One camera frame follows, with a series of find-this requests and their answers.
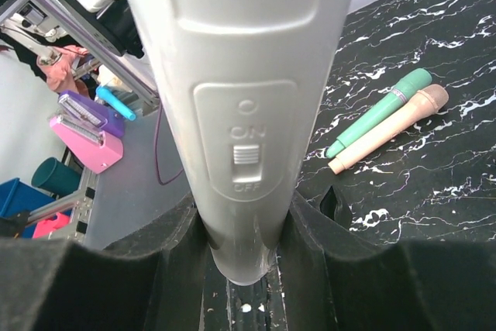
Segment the white microphone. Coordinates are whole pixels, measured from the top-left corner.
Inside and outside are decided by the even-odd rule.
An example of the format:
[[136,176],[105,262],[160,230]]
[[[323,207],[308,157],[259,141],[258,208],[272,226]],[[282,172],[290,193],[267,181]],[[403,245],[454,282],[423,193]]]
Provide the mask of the white microphone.
[[351,0],[128,0],[219,271],[272,265]]

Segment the green microphone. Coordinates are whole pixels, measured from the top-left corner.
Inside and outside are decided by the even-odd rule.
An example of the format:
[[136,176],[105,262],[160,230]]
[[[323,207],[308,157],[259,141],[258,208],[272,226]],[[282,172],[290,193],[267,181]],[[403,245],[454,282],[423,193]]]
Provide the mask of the green microphone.
[[398,111],[418,90],[426,88],[431,83],[431,74],[423,68],[417,68],[406,74],[378,103],[336,137],[336,140],[326,149],[325,157],[333,159],[365,133]]

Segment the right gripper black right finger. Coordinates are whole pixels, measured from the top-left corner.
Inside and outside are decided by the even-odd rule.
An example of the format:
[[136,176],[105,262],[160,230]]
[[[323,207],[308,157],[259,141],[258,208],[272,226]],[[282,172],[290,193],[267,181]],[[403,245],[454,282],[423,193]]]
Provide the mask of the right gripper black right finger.
[[295,195],[280,250],[290,330],[495,328],[492,242],[379,247]]

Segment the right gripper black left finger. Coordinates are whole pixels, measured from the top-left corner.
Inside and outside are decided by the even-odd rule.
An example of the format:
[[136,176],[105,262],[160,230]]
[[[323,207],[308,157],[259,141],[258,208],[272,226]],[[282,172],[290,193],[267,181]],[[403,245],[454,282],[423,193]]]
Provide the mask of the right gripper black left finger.
[[4,238],[1,328],[196,330],[206,248],[191,195],[104,250]]

